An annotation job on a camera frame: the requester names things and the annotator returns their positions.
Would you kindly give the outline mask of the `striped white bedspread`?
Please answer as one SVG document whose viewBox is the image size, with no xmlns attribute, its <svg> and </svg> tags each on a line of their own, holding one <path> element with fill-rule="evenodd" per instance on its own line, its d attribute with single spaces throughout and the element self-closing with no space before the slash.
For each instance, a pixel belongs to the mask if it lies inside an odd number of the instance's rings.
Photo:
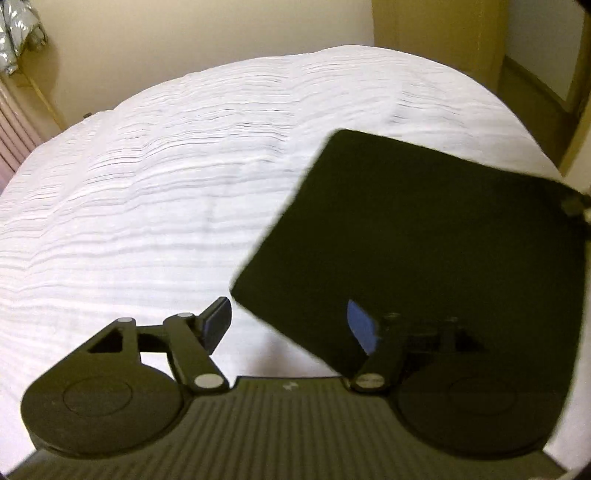
<svg viewBox="0 0 591 480">
<path fill-rule="evenodd" d="M 39 146 L 1 196 L 1 470 L 33 452 L 26 388 L 119 317 L 228 293 L 332 132 L 360 130 L 553 180 L 470 77 L 370 46 L 226 64 L 142 91 Z"/>
</svg>

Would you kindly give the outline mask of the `pink curtain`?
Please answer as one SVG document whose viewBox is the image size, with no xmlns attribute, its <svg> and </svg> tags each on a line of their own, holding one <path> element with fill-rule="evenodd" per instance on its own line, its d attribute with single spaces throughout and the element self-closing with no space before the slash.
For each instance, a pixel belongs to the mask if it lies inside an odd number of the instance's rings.
<svg viewBox="0 0 591 480">
<path fill-rule="evenodd" d="M 43 140 L 4 80 L 1 80 L 0 101 L 1 191 L 4 191 L 22 163 Z"/>
</svg>

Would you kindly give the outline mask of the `black garment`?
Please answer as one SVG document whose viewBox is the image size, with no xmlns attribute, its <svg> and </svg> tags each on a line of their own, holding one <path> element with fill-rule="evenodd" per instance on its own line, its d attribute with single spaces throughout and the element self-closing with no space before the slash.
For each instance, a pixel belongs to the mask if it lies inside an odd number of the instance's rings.
<svg viewBox="0 0 591 480">
<path fill-rule="evenodd" d="M 465 455 L 551 435 L 583 319 L 589 224 L 562 182 L 341 130 L 238 274 L 243 308 L 353 379 L 353 300 L 407 318 L 382 390 L 401 421 Z"/>
</svg>

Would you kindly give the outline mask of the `silver grey hanging item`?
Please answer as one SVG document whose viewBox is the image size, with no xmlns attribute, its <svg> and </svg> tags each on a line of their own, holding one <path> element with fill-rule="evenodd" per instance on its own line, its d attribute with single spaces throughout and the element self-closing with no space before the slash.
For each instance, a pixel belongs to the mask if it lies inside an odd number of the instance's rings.
<svg viewBox="0 0 591 480">
<path fill-rule="evenodd" d="M 1 72 L 13 75 L 26 50 L 39 51 L 48 43 L 40 16 L 30 1 L 1 1 Z"/>
</svg>

